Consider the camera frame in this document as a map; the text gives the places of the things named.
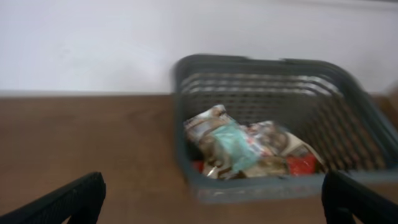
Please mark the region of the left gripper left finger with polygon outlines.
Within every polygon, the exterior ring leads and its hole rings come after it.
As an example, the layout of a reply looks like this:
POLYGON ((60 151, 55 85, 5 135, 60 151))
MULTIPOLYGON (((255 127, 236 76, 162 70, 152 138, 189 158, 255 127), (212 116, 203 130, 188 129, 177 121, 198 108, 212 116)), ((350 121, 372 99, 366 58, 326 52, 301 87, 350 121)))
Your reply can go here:
POLYGON ((100 172, 91 172, 17 210, 1 223, 96 223, 106 196, 100 172))

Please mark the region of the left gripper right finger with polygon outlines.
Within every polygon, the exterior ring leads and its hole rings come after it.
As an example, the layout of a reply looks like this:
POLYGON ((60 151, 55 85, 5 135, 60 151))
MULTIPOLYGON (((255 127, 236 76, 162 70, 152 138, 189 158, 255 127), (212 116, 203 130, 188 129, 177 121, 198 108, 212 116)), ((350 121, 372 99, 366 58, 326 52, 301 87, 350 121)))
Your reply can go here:
POLYGON ((355 180, 333 171, 322 185, 322 205, 327 224, 397 224, 397 204, 355 180))

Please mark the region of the Panifee snack bag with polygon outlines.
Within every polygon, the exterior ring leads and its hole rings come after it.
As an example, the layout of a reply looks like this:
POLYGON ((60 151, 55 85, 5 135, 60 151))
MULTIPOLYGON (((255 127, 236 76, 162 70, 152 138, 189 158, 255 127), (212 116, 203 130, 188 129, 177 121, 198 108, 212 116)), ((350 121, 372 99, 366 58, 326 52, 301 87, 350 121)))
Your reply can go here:
POLYGON ((220 159, 216 158, 216 156, 221 155, 221 150, 216 146, 210 133, 232 119, 223 105, 215 105, 184 122, 185 135, 200 150, 203 160, 209 165, 220 167, 222 170, 227 169, 227 167, 220 159))
POLYGON ((274 121, 252 123, 243 127, 249 136, 249 142, 259 150, 260 159, 265 157, 304 157, 312 154, 318 161, 319 172, 325 161, 314 148, 288 132, 274 121))

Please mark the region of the grey plastic basket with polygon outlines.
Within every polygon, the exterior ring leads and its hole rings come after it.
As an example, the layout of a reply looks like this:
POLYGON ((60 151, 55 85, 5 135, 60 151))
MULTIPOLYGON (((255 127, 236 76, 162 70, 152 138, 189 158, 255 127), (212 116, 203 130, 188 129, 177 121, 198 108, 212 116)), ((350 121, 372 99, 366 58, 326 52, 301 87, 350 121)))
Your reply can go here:
POLYGON ((254 60, 196 54, 174 65, 176 158, 202 202, 316 195, 325 172, 339 170, 362 184, 397 182, 397 131, 345 70, 319 60, 254 60), (317 174, 214 180, 191 165, 183 122, 222 104, 241 124, 274 121, 323 159, 317 174))

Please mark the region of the teal snack packet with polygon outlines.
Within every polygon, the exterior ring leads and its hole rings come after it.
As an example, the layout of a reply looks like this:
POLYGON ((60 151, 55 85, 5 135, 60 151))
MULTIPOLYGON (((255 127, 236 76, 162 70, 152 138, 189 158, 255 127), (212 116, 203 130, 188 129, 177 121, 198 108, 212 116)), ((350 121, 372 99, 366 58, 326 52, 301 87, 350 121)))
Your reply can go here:
POLYGON ((216 158, 230 168, 232 173, 251 168, 260 159, 260 155, 248 143, 248 135, 233 119, 213 130, 210 136, 221 150, 221 155, 216 158))

